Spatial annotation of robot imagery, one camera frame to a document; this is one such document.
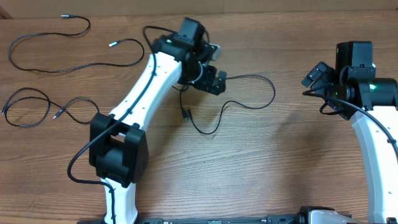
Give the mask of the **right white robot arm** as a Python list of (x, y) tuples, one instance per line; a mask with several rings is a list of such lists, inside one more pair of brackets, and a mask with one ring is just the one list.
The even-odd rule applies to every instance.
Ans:
[(397, 81), (376, 77), (373, 44), (336, 45), (335, 67), (319, 62), (302, 80), (305, 96), (323, 99), (350, 121), (359, 141), (368, 186), (368, 222), (397, 223)]

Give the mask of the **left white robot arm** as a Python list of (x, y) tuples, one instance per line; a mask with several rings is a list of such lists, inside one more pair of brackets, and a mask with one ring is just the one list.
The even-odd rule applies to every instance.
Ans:
[(148, 63), (131, 91), (108, 115), (90, 123), (89, 163), (106, 188), (102, 223), (135, 223), (136, 183), (148, 163), (146, 131), (168, 91), (176, 83), (219, 95), (226, 72), (209, 64), (220, 50), (198, 21), (186, 17), (180, 30), (167, 30), (150, 44)]

